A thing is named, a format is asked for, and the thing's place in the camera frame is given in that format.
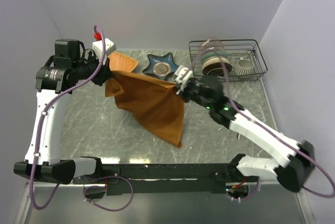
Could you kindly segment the orange cloth napkin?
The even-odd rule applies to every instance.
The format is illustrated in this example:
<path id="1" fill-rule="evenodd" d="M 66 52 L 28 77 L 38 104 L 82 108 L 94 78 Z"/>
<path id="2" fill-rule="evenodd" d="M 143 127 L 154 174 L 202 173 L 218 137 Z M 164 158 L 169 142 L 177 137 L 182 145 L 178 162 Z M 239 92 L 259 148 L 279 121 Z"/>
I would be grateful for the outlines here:
<path id="1" fill-rule="evenodd" d="M 113 97 L 119 109 L 130 112 L 156 137 L 182 147 L 185 102 L 176 95 L 175 84 L 120 70 L 112 74 L 105 84 L 105 96 Z"/>

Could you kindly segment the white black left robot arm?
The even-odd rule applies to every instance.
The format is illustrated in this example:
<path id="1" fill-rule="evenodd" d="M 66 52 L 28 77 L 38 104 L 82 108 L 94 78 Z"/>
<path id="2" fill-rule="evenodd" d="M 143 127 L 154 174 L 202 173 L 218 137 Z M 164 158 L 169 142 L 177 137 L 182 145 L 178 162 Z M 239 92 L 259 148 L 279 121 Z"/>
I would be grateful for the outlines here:
<path id="1" fill-rule="evenodd" d="M 87 49 L 83 42 L 60 39 L 52 55 L 36 74 L 37 112 L 29 149 L 14 173 L 36 182 L 69 184 L 85 176 L 98 183 L 104 177 L 96 157 L 61 159 L 60 140 L 65 111 L 80 81 L 102 86 L 111 76 L 108 56 L 116 50 L 109 39 L 95 41 Z"/>

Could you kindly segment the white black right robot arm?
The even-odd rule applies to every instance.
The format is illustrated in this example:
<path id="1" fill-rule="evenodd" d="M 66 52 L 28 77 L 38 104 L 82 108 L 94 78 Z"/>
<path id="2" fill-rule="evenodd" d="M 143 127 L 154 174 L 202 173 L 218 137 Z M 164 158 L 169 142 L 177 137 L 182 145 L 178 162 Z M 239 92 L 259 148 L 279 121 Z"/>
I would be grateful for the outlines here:
<path id="1" fill-rule="evenodd" d="M 315 166 L 314 146 L 288 138 L 259 121 L 246 108 L 224 95 L 222 84 L 215 76 L 177 76 L 176 93 L 185 102 L 190 100 L 207 108 L 210 117 L 266 151 L 271 158 L 253 158 L 239 154 L 230 162 L 229 176 L 234 181 L 258 176 L 277 180 L 285 189 L 298 193 Z"/>

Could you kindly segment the orange woven triangular tray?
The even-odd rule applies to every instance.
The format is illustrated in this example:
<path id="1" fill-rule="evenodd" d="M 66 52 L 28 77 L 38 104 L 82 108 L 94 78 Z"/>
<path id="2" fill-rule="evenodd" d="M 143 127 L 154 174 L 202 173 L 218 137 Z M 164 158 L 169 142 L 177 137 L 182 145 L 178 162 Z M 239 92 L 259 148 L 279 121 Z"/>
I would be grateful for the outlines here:
<path id="1" fill-rule="evenodd" d="M 119 52 L 113 52 L 108 59 L 111 71 L 132 72 L 138 66 L 137 60 Z"/>

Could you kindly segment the stacked ceramic plates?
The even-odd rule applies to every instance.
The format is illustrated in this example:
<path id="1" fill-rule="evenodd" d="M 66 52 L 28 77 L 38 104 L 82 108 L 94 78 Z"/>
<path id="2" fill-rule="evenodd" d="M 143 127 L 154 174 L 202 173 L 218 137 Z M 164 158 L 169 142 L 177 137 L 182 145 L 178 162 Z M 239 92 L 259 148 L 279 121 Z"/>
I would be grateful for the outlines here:
<path id="1" fill-rule="evenodd" d="M 225 65 L 228 73 L 232 71 L 232 65 L 228 60 L 228 55 L 223 51 L 206 53 L 200 58 L 200 62 L 202 65 L 202 73 L 204 75 L 224 76 L 224 70 L 221 65 L 222 63 Z"/>

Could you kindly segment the blue star-shaped dish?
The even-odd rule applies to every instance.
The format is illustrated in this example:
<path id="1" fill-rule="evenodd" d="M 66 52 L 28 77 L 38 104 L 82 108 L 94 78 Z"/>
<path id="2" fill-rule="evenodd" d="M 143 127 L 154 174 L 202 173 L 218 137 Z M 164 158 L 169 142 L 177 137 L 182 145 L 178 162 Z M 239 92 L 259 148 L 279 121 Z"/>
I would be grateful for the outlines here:
<path id="1" fill-rule="evenodd" d="M 169 52 L 163 56 L 148 54 L 149 65 L 142 71 L 143 74 L 166 80 L 167 77 L 176 72 L 179 66 L 174 62 L 173 53 Z"/>

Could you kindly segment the clear glass jar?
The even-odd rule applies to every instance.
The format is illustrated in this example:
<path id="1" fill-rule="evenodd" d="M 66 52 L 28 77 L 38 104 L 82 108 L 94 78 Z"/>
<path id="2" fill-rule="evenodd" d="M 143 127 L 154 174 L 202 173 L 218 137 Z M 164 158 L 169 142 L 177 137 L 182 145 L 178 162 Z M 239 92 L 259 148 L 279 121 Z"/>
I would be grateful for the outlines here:
<path id="1" fill-rule="evenodd" d="M 210 37 L 206 41 L 201 42 L 198 51 L 201 55 L 201 62 L 210 57 L 226 58 L 228 56 L 222 42 L 216 37 Z"/>

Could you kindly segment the striped ceramic mug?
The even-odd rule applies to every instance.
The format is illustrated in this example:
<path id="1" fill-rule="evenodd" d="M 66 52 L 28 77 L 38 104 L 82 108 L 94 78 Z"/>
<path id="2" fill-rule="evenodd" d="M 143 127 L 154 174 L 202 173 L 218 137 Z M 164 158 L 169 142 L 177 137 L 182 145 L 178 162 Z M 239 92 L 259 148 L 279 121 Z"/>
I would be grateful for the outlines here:
<path id="1" fill-rule="evenodd" d="M 236 76 L 247 76 L 253 71 L 254 64 L 252 61 L 244 58 L 240 58 L 235 66 Z"/>

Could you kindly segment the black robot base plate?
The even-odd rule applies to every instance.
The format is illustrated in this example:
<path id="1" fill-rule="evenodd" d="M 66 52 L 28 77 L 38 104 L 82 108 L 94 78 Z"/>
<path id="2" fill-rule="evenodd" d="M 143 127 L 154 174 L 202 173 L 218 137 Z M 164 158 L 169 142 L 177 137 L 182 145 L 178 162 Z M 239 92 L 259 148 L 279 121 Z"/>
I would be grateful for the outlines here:
<path id="1" fill-rule="evenodd" d="M 205 164 L 104 164 L 98 174 L 84 175 L 74 184 L 107 186 L 107 195 L 129 193 L 128 180 L 134 193 L 210 192 L 224 194 L 227 183 L 256 182 L 256 176 L 242 175 L 227 163 Z"/>

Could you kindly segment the aluminium frame rail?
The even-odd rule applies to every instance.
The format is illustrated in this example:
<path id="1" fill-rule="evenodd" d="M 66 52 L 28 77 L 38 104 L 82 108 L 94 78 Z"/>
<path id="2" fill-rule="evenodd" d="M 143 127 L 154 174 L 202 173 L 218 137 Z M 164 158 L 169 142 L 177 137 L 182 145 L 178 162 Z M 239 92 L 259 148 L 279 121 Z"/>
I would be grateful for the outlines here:
<path id="1" fill-rule="evenodd" d="M 14 224 L 24 224 L 30 208 L 29 181 L 26 181 L 25 190 L 21 199 Z"/>

